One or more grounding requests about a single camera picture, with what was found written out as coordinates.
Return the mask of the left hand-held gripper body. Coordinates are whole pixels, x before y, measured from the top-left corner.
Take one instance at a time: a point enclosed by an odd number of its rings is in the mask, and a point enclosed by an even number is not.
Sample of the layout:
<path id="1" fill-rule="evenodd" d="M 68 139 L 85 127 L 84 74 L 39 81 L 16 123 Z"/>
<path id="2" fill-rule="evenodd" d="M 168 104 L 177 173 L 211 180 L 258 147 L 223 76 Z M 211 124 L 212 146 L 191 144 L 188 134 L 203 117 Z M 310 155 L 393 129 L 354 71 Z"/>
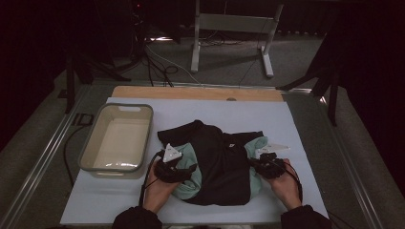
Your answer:
<path id="1" fill-rule="evenodd" d="M 179 169 L 177 167 L 182 159 L 182 153 L 170 144 L 167 144 L 165 149 L 159 152 L 159 157 L 160 159 L 154 169 L 154 174 L 158 179 L 166 183 L 177 183 L 191 178 L 191 168 Z"/>

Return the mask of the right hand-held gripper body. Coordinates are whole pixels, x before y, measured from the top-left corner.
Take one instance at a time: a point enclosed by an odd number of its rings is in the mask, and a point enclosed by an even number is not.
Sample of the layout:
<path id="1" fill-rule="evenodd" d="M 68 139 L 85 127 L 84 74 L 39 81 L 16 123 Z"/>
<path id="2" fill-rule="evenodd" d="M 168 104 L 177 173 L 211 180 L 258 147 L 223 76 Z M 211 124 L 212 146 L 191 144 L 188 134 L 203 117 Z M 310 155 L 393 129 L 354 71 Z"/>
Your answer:
<path id="1" fill-rule="evenodd" d="M 256 159 L 258 159 L 260 165 L 256 172 L 267 179 L 280 177 L 286 171 L 286 165 L 277 154 L 288 149 L 288 146 L 276 143 L 269 143 L 258 149 L 257 154 L 259 157 Z"/>

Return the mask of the black and mint green shirt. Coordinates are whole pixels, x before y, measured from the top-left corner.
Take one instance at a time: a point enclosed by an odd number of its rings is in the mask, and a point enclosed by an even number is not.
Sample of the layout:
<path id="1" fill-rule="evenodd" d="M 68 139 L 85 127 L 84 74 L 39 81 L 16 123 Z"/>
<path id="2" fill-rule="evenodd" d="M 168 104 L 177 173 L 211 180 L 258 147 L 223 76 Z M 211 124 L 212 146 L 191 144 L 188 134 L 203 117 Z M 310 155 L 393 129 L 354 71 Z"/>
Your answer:
<path id="1" fill-rule="evenodd" d="M 249 160 L 267 146 L 262 132 L 228 134 L 199 120 L 158 132 L 163 145 L 182 153 L 179 169 L 196 170 L 173 195 L 196 205 L 245 205 L 260 193 L 262 181 Z"/>

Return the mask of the grey plastic basket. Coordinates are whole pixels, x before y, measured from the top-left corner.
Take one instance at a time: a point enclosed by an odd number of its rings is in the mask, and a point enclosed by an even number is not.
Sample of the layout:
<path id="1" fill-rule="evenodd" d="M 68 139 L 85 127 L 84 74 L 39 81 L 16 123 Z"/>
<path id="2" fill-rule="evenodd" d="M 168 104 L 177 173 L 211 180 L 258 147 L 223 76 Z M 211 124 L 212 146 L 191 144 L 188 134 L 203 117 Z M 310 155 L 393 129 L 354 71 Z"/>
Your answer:
<path id="1" fill-rule="evenodd" d="M 100 108 L 78 160 L 93 177 L 140 178 L 154 111 L 146 104 Z"/>

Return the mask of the person's right hand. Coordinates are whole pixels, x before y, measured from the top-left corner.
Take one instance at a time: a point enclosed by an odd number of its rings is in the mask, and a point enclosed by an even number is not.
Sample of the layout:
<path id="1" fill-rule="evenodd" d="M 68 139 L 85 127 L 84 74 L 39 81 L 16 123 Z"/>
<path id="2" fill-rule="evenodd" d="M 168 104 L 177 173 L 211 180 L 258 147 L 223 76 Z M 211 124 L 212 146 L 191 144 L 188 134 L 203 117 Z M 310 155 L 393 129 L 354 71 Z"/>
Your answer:
<path id="1" fill-rule="evenodd" d="M 275 196 L 284 204 L 288 211 L 302 206 L 300 199 L 299 185 L 296 173 L 293 171 L 290 161 L 284 158 L 286 171 L 277 178 L 268 179 L 271 190 Z"/>

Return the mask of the person's left hand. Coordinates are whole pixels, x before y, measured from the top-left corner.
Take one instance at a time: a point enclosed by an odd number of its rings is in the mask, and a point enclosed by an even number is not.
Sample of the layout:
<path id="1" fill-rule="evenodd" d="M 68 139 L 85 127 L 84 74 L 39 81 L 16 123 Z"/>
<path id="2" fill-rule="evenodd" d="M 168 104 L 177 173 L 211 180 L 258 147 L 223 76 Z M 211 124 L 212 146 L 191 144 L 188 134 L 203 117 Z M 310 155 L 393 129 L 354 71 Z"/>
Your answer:
<path id="1" fill-rule="evenodd" d="M 176 183 L 166 183 L 158 179 L 154 173 L 157 162 L 152 164 L 152 169 L 147 178 L 145 196 L 142 207 L 155 214 L 163 207 L 170 198 L 173 191 L 180 185 Z"/>

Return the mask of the black tripod stand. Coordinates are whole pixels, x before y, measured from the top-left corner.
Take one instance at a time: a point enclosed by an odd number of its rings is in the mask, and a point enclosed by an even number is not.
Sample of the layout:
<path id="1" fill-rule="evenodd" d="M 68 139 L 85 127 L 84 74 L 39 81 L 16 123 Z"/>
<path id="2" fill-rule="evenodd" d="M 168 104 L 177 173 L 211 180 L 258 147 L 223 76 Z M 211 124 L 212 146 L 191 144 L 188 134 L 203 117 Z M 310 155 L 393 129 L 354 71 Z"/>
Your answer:
<path id="1" fill-rule="evenodd" d="M 341 43 L 328 32 L 316 55 L 309 64 L 309 68 L 304 76 L 288 83 L 278 86 L 279 91 L 290 91 L 293 88 L 304 84 L 314 78 L 317 79 L 310 93 L 316 97 L 322 97 L 326 91 L 330 91 L 328 103 L 328 118 L 333 126 L 336 126 L 336 104 L 338 93 L 338 59 L 342 50 Z"/>
<path id="2" fill-rule="evenodd" d="M 128 81 L 128 78 L 125 78 L 118 73 L 115 73 L 113 70 L 108 69 L 100 62 L 93 59 L 91 56 L 79 52 L 75 49 L 69 49 L 66 51 L 66 98 L 67 105 L 65 113 L 68 114 L 75 105 L 75 77 L 78 76 L 78 79 L 83 84 L 92 84 L 94 77 L 91 72 L 91 68 L 95 68 L 103 73 L 106 73 L 111 78 L 116 81 Z"/>

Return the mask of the dark equipment with red light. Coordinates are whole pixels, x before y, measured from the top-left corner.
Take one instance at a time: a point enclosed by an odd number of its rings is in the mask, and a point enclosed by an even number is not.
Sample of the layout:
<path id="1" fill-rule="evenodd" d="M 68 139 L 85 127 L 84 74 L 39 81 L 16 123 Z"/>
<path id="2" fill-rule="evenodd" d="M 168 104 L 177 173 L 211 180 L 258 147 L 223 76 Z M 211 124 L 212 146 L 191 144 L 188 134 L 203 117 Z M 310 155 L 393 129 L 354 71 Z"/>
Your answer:
<path id="1" fill-rule="evenodd" d="M 148 0 L 129 0 L 131 9 L 131 52 L 132 62 L 138 62 L 144 53 L 146 35 L 149 29 Z"/>

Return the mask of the aluminium floor rail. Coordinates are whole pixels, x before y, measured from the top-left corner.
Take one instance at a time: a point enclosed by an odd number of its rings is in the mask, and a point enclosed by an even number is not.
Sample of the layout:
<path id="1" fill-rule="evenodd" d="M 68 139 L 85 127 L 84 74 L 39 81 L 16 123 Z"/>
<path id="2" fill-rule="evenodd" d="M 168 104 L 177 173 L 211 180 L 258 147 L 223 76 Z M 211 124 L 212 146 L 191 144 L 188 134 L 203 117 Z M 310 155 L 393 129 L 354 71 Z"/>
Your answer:
<path id="1" fill-rule="evenodd" d="M 341 158 L 347 178 L 352 186 L 352 190 L 356 196 L 358 205 L 360 206 L 367 224 L 370 229 L 383 229 L 383 225 L 378 214 L 375 212 L 372 200 L 369 193 L 363 184 L 359 174 L 357 173 L 354 162 L 350 157 L 349 150 L 343 142 L 342 136 L 338 133 L 337 127 L 333 126 L 328 116 L 328 105 L 326 99 L 321 96 L 316 96 L 315 101 L 320 109 L 320 113 L 328 126 L 333 141 L 337 145 L 337 152 Z"/>
<path id="2" fill-rule="evenodd" d="M 78 107 L 65 113 L 66 100 L 53 91 L 0 154 L 0 229 L 58 226 L 70 181 L 63 145 Z"/>

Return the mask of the black square floor frame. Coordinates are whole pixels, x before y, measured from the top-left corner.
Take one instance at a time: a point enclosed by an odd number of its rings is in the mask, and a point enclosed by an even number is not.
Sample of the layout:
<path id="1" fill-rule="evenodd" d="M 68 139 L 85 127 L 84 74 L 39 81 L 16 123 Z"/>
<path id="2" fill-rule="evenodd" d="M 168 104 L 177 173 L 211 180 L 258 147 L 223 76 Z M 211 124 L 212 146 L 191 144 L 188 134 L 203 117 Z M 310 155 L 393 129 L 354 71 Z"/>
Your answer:
<path id="1" fill-rule="evenodd" d="M 73 120 L 73 126 L 88 126 L 94 122 L 94 116 L 92 114 L 76 114 Z"/>

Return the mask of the white metal desk frame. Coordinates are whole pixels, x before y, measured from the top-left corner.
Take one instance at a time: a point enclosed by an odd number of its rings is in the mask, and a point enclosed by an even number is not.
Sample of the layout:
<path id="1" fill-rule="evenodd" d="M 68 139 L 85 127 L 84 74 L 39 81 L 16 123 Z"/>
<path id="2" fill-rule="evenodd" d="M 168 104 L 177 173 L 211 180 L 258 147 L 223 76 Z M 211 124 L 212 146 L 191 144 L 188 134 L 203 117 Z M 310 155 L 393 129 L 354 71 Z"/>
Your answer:
<path id="1" fill-rule="evenodd" d="M 276 33 L 284 5 L 278 4 L 272 16 L 244 16 L 201 12 L 201 0 L 195 0 L 194 45 L 191 57 L 191 72 L 199 71 L 200 63 L 200 30 L 239 31 L 266 33 L 266 44 L 259 48 L 267 77 L 274 76 L 270 59 L 270 46 Z"/>

